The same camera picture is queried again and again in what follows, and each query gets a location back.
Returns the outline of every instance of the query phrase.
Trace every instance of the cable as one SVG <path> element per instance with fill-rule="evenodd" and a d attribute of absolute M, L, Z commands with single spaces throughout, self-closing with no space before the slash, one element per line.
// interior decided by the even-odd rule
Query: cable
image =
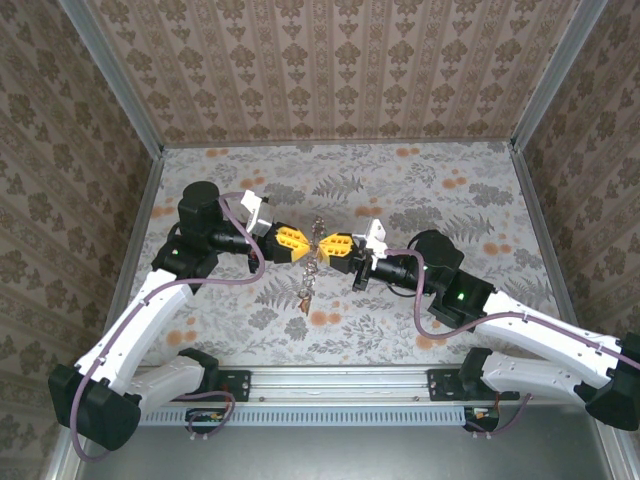
<path fill-rule="evenodd" d="M 470 425 L 473 428 L 475 428 L 476 430 L 479 430 L 480 432 L 483 432 L 486 435 L 487 438 L 491 438 L 491 437 L 493 437 L 495 435 L 500 435 L 501 433 L 504 433 L 504 432 L 510 430 L 511 428 L 513 428 L 520 421 L 520 418 L 522 418 L 522 414 L 524 413 L 525 408 L 527 408 L 527 404 L 529 403 L 529 401 L 532 398 L 533 398 L 533 395 L 531 395 L 530 393 L 527 393 L 527 395 L 524 397 L 524 400 L 522 401 L 522 403 L 518 407 L 518 411 L 511 418 L 511 420 L 509 420 L 506 425 L 504 425 L 504 426 L 502 426 L 500 428 L 497 428 L 493 432 L 488 432 L 484 428 L 482 428 L 480 425 L 478 425 L 477 423 L 470 422 L 468 420 L 467 420 L 467 425 Z"/>
<path fill-rule="evenodd" d="M 393 293 L 394 295 L 397 295 L 399 297 L 402 298 L 413 298 L 416 296 L 415 292 L 414 293 L 400 293 L 397 290 L 394 290 L 394 288 L 391 285 L 387 285 L 387 288 L 389 290 L 391 290 L 391 293 Z"/>
<path fill-rule="evenodd" d="M 207 398 L 207 397 L 226 397 L 229 400 L 231 400 L 231 407 L 229 407 L 229 411 L 227 412 L 227 414 L 224 416 L 222 420 L 220 420 L 220 423 L 213 430 L 211 430 L 209 433 L 206 434 L 207 436 L 213 436 L 220 433 L 220 430 L 222 429 L 222 427 L 224 427 L 225 424 L 229 420 L 231 420 L 231 415 L 233 415 L 233 412 L 236 409 L 236 397 L 234 397 L 233 394 L 229 392 L 223 392 L 223 391 L 204 392 L 204 393 L 195 393 L 193 395 L 180 395 L 179 397 L 176 397 L 176 400 L 198 400 L 200 398 Z M 212 413 L 216 413 L 216 412 L 199 412 L 197 415 L 193 415 L 189 419 L 187 430 L 191 434 L 191 439 L 194 439 L 196 435 L 196 433 L 193 431 L 194 420 L 204 415 L 211 415 Z"/>
<path fill-rule="evenodd" d="M 385 250 L 385 254 L 386 255 L 410 255 L 412 257 L 415 257 L 415 259 L 418 261 L 418 284 L 416 286 L 416 292 L 422 292 L 424 290 L 424 259 L 422 258 L 422 255 L 420 255 L 415 250 L 410 250 L 410 249 L 397 249 L 397 250 L 390 249 L 390 250 Z M 491 320 L 498 320 L 500 318 L 520 318 L 522 320 L 526 319 L 529 322 L 537 323 L 538 325 L 547 327 L 548 329 L 553 330 L 556 333 L 565 335 L 571 338 L 572 340 L 583 343 L 588 347 L 591 347 L 595 350 L 605 353 L 621 362 L 626 363 L 627 365 L 630 365 L 631 367 L 637 370 L 640 370 L 640 363 L 630 359 L 625 355 L 622 355 L 618 352 L 611 350 L 610 348 L 602 346 L 598 342 L 594 342 L 593 340 L 583 338 L 578 334 L 565 330 L 564 328 L 559 327 L 554 323 L 548 322 L 547 320 L 543 320 L 542 318 L 538 318 L 536 316 L 528 315 L 525 313 L 518 313 L 518 312 L 495 313 L 493 315 L 487 315 L 486 317 L 473 320 L 472 322 L 469 322 L 466 325 L 463 325 L 462 327 L 456 328 L 455 330 L 451 330 L 449 332 L 440 333 L 440 334 L 429 333 L 422 327 L 422 324 L 420 322 L 421 303 L 422 303 L 422 295 L 416 295 L 415 300 L 413 302 L 413 320 L 414 320 L 416 329 L 418 330 L 418 333 L 420 333 L 420 335 L 422 335 L 423 337 L 428 338 L 429 340 L 445 340 L 447 338 L 454 337 L 462 332 L 466 332 L 467 330 L 471 330 L 472 328 L 475 328 L 478 325 L 481 325 L 485 322 L 489 322 Z"/>
<path fill-rule="evenodd" d="M 225 193 L 220 195 L 218 198 L 218 202 L 220 203 L 220 208 L 224 213 L 225 217 L 229 219 L 229 221 L 233 224 L 234 227 L 242 234 L 242 236 L 247 240 L 251 248 L 253 248 L 256 256 L 258 257 L 258 271 L 253 277 L 245 278 L 241 280 L 228 280 L 223 278 L 186 278 L 181 280 L 174 280 L 173 282 L 165 283 L 164 285 L 160 285 L 158 288 L 149 292 L 147 296 L 145 296 L 140 303 L 138 303 L 133 310 L 126 316 L 126 318 L 122 321 L 122 323 L 118 326 L 113 335 L 109 338 L 104 348 L 100 351 L 98 357 L 96 357 L 95 361 L 89 367 L 89 370 L 85 374 L 84 378 L 80 381 L 80 385 L 76 390 L 76 394 L 73 397 L 73 402 L 71 404 L 71 418 L 69 421 L 69 428 L 71 430 L 71 442 L 73 443 L 73 448 L 80 457 L 81 460 L 85 462 L 99 462 L 104 459 L 110 452 L 106 451 L 103 454 L 97 457 L 91 457 L 87 455 L 82 449 L 82 445 L 80 445 L 80 437 L 78 434 L 78 410 L 80 408 L 80 399 L 89 384 L 89 380 L 96 372 L 98 367 L 101 365 L 101 360 L 106 357 L 106 355 L 111 350 L 111 347 L 116 343 L 122 332 L 127 328 L 127 326 L 131 323 L 131 321 L 135 318 L 135 316 L 142 310 L 146 305 L 149 304 L 151 299 L 158 295 L 160 292 L 164 290 L 177 286 L 177 285 L 248 285 L 250 283 L 256 282 L 264 275 L 265 271 L 265 260 L 260 247 L 256 241 L 251 237 L 251 235 L 245 230 L 242 224 L 238 221 L 238 219 L 233 215 L 229 205 L 227 204 L 227 199 L 236 199 L 242 198 L 244 195 L 243 192 L 234 192 L 234 193 Z"/>

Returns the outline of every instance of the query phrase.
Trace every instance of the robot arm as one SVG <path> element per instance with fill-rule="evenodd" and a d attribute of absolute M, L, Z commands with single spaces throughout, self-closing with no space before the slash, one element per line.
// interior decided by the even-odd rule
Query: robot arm
<path fill-rule="evenodd" d="M 171 229 L 134 300 L 73 368 L 58 365 L 51 373 L 49 389 L 61 425 L 70 425 L 74 397 L 87 376 L 76 417 L 78 432 L 108 450 L 129 439 L 142 415 L 185 393 L 216 390 L 217 360 L 194 349 L 181 351 L 173 361 L 145 375 L 134 378 L 134 374 L 162 328 L 201 284 L 169 286 L 146 301 L 151 292 L 176 280 L 206 279 L 218 264 L 219 254 L 225 252 L 247 255 L 252 273 L 258 268 L 257 255 L 247 239 L 224 219 L 219 196 L 217 187 L 209 182 L 193 183 L 184 190 L 178 205 L 180 221 Z M 265 260 L 293 262 L 309 251 L 304 235 L 274 223 L 271 206 L 253 192 L 247 191 L 241 203 L 249 211 L 245 228 Z M 131 321 L 141 303 L 144 307 Z M 128 321 L 126 332 L 120 335 Z M 113 344 L 103 354 L 110 341 Z"/>
<path fill-rule="evenodd" d="M 354 291 L 366 289 L 369 279 L 377 279 L 415 292 L 417 260 L 407 255 L 390 255 L 384 237 L 380 221 L 369 219 L 357 233 L 327 237 L 320 242 L 319 249 L 322 259 L 331 267 L 355 274 Z M 522 359 L 489 349 L 472 349 L 459 372 L 467 399 L 473 399 L 477 390 L 487 388 L 496 392 L 532 393 L 582 403 L 588 413 L 608 425 L 638 429 L 640 371 L 605 352 L 638 361 L 640 336 L 629 333 L 620 340 L 590 332 L 496 291 L 489 282 L 461 270 L 464 254 L 435 230 L 419 233 L 408 248 L 424 259 L 425 282 L 419 293 L 433 296 L 428 311 L 440 322 L 453 329 L 465 328 L 473 322 L 475 328 L 469 331 L 506 340 L 546 359 Z M 478 322 L 494 314 L 500 314 L 496 315 L 500 318 Z M 573 334 L 574 338 L 563 332 Z"/>

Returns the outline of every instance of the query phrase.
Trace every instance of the black bracket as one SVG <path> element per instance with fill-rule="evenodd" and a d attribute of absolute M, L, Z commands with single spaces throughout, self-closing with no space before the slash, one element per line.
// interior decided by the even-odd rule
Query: black bracket
<path fill-rule="evenodd" d="M 493 401 L 497 392 L 482 384 L 475 391 L 467 391 L 460 379 L 459 368 L 435 368 L 427 370 L 429 399 L 432 402 Z M 518 400 L 518 392 L 500 392 L 501 400 Z"/>

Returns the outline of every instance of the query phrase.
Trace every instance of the purple cable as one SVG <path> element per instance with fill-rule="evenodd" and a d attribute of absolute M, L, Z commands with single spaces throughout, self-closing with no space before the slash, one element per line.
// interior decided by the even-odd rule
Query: purple cable
<path fill-rule="evenodd" d="M 479 430 L 480 432 L 485 433 L 487 438 L 493 437 L 494 435 L 500 435 L 501 433 L 504 433 L 504 432 L 510 430 L 511 428 L 513 428 L 520 421 L 520 418 L 522 417 L 522 414 L 524 413 L 524 409 L 527 407 L 527 403 L 529 403 L 529 400 L 531 400 L 532 398 L 533 398 L 533 395 L 531 395 L 530 393 L 527 393 L 527 395 L 524 397 L 524 400 L 522 401 L 522 403 L 518 407 L 518 411 L 513 416 L 513 418 L 511 418 L 511 420 L 509 420 L 505 426 L 500 427 L 500 428 L 494 430 L 493 432 L 487 432 L 484 428 L 482 428 L 477 423 L 470 422 L 468 420 L 467 420 L 467 425 L 470 425 L 473 428 Z"/>
<path fill-rule="evenodd" d="M 384 253 L 387 255 L 410 255 L 414 257 L 418 261 L 418 284 L 416 286 L 416 292 L 424 291 L 424 259 L 422 258 L 422 255 L 420 255 L 415 250 L 410 250 L 406 248 L 398 249 L 398 250 L 385 250 Z M 418 333 L 420 333 L 420 335 L 422 335 L 423 337 L 428 338 L 429 340 L 444 340 L 447 338 L 451 338 L 462 332 L 466 332 L 467 330 L 477 327 L 478 325 L 481 325 L 485 322 L 489 322 L 491 320 L 498 320 L 500 318 L 520 318 L 522 320 L 526 319 L 528 322 L 537 323 L 538 325 L 547 327 L 548 329 L 553 330 L 554 332 L 565 335 L 571 338 L 572 340 L 583 343 L 586 346 L 591 347 L 595 350 L 599 350 L 602 353 L 606 353 L 607 355 L 613 358 L 616 358 L 617 360 L 624 362 L 627 365 L 630 365 L 637 370 L 640 370 L 640 363 L 630 359 L 629 357 L 626 357 L 625 355 L 615 352 L 610 348 L 604 347 L 600 345 L 598 342 L 594 342 L 593 340 L 582 338 L 580 335 L 577 335 L 573 332 L 565 330 L 564 328 L 559 327 L 554 323 L 543 320 L 542 318 L 538 318 L 533 315 L 527 315 L 524 313 L 518 313 L 518 312 L 495 313 L 493 315 L 487 315 L 486 317 L 478 318 L 477 320 L 467 323 L 466 325 L 463 325 L 460 328 L 456 328 L 455 330 L 451 330 L 446 333 L 440 333 L 440 334 L 429 333 L 422 327 L 422 324 L 420 322 L 421 303 L 422 303 L 422 295 L 416 295 L 413 301 L 413 321 L 415 323 L 416 329 L 418 330 Z"/>
<path fill-rule="evenodd" d="M 168 283 L 165 283 L 164 285 L 160 285 L 158 288 L 149 292 L 149 294 L 146 297 L 144 297 L 142 301 L 133 308 L 133 310 L 131 310 L 129 315 L 127 315 L 127 317 L 118 326 L 118 328 L 113 333 L 111 338 L 109 338 L 109 340 L 107 341 L 104 348 L 102 349 L 98 357 L 95 359 L 91 367 L 89 367 L 89 370 L 87 371 L 84 378 L 80 382 L 80 385 L 78 385 L 76 394 L 73 397 L 73 402 L 71 404 L 71 418 L 69 421 L 69 428 L 71 430 L 71 442 L 73 443 L 73 448 L 75 449 L 76 453 L 78 454 L 78 457 L 80 457 L 82 461 L 99 462 L 110 453 L 109 451 L 106 451 L 97 457 L 91 457 L 87 455 L 84 452 L 84 450 L 82 450 L 82 445 L 80 445 L 80 437 L 78 436 L 78 410 L 80 408 L 80 400 L 82 398 L 82 394 L 87 388 L 87 384 L 89 383 L 89 380 L 91 379 L 93 374 L 96 372 L 96 370 L 100 366 L 100 358 L 104 358 L 109 353 L 109 351 L 111 350 L 111 347 L 116 343 L 120 335 L 122 335 L 122 332 L 124 332 L 124 330 L 127 328 L 129 323 L 131 323 L 131 321 L 135 318 L 138 312 L 140 312 L 140 310 L 142 310 L 144 306 L 148 305 L 153 297 L 158 295 L 160 292 L 163 292 L 167 288 L 171 288 L 177 285 L 203 285 L 203 284 L 248 285 L 250 283 L 258 281 L 260 277 L 262 277 L 262 275 L 264 274 L 265 260 L 264 260 L 264 255 L 260 251 L 260 247 L 258 247 L 258 244 L 255 242 L 255 240 L 245 230 L 245 228 L 238 221 L 238 219 L 236 219 L 236 217 L 233 215 L 226 201 L 228 198 L 242 198 L 243 195 L 244 195 L 243 192 L 225 193 L 223 195 L 220 195 L 218 202 L 220 203 L 220 208 L 222 209 L 222 212 L 224 213 L 225 217 L 229 219 L 229 221 L 233 224 L 233 226 L 236 227 L 236 229 L 238 229 L 238 231 L 242 234 L 242 236 L 247 240 L 249 245 L 251 245 L 251 248 L 253 248 L 253 251 L 258 257 L 258 271 L 253 277 L 245 278 L 242 280 L 227 280 L 223 278 L 186 278 L 182 280 L 175 280 L 173 282 L 168 282 Z"/>
<path fill-rule="evenodd" d="M 176 397 L 176 400 L 197 400 L 200 398 L 207 398 L 207 397 L 226 397 L 229 400 L 231 400 L 231 407 L 229 407 L 229 411 L 227 412 L 227 414 L 224 416 L 222 420 L 220 420 L 220 423 L 218 424 L 218 426 L 216 426 L 213 430 L 211 430 L 211 432 L 207 433 L 208 436 L 213 436 L 213 435 L 217 435 L 222 429 L 222 427 L 224 427 L 225 424 L 229 420 L 231 420 L 231 415 L 233 415 L 233 412 L 236 409 L 236 397 L 234 397 L 233 394 L 229 392 L 223 392 L 223 391 L 195 393 L 193 395 L 180 395 L 179 397 Z M 215 413 L 215 412 L 200 412 L 197 415 L 193 415 L 189 419 L 189 424 L 187 425 L 187 430 L 189 431 L 189 433 L 191 434 L 195 433 L 193 431 L 193 422 L 196 418 L 202 417 L 204 415 L 209 415 L 211 413 Z"/>

